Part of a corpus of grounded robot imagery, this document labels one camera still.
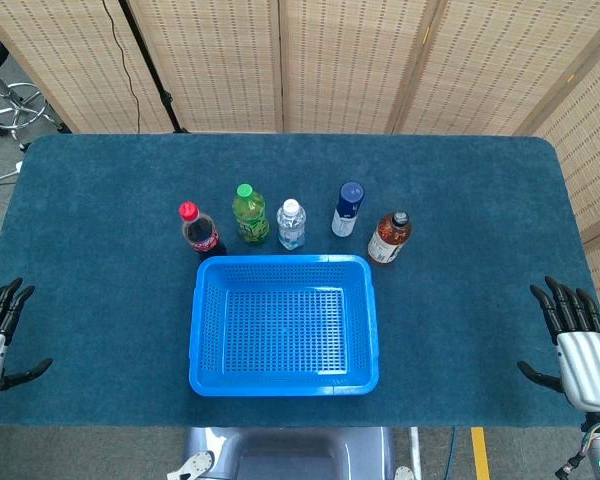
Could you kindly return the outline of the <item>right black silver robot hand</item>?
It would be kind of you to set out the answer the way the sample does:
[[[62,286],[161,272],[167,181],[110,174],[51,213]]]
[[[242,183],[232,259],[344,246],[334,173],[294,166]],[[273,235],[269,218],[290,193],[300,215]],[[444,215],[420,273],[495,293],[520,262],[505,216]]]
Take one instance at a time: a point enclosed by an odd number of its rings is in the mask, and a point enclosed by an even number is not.
[[[560,369],[558,377],[542,374],[529,363],[519,361],[518,369],[532,383],[566,397],[577,410],[600,413],[600,310],[585,290],[572,289],[547,276],[549,290],[532,285],[555,347]]]

